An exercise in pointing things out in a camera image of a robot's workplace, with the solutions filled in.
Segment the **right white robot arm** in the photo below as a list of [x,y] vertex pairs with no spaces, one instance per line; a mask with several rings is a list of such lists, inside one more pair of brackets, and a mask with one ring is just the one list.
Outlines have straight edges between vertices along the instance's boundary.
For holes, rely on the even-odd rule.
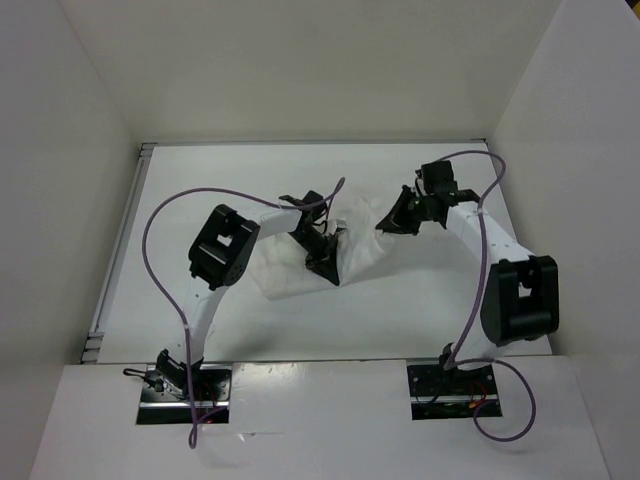
[[559,328],[556,261],[519,244],[487,212],[487,192],[462,189],[450,156],[422,165],[377,224],[385,234],[417,235],[433,222],[453,234],[480,265],[478,287],[460,337],[443,351],[438,380],[450,393],[473,381],[473,370],[519,342],[533,342]]

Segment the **white fabric skirt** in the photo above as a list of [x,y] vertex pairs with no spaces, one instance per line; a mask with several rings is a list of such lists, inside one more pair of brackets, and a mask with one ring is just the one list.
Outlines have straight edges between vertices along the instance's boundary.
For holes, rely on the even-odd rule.
[[352,284],[384,260],[395,237],[376,228],[390,205],[363,188],[341,194],[326,227],[314,227],[315,245],[291,234],[261,240],[248,273],[262,295],[279,300]]

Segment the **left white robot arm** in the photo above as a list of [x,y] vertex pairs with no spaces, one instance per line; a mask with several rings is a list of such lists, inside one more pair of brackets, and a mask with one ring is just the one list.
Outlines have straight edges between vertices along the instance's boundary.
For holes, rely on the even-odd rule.
[[214,208],[188,251],[190,284],[183,307],[173,299],[182,332],[156,360],[158,391],[176,399],[192,397],[199,387],[206,336],[227,290],[245,273],[257,242],[287,234],[306,252],[305,268],[331,284],[340,284],[337,266],[338,235],[316,229],[329,210],[330,197],[315,191],[297,199],[289,195],[260,220],[243,217],[231,207]]

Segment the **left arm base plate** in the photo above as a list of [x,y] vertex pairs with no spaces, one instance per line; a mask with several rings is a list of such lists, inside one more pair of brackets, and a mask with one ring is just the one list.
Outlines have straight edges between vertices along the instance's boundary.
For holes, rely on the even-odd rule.
[[[191,423],[187,397],[175,396],[162,386],[154,365],[144,369],[146,379],[141,389],[137,425],[187,425]],[[209,415],[205,424],[226,424],[232,386],[230,365],[205,364],[194,386],[195,410],[198,418]]]

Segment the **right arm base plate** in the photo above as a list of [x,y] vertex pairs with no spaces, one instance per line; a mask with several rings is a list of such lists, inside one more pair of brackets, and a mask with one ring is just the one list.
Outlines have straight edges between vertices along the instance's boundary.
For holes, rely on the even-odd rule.
[[436,363],[408,363],[409,400],[414,421],[502,416],[491,366],[445,372]]

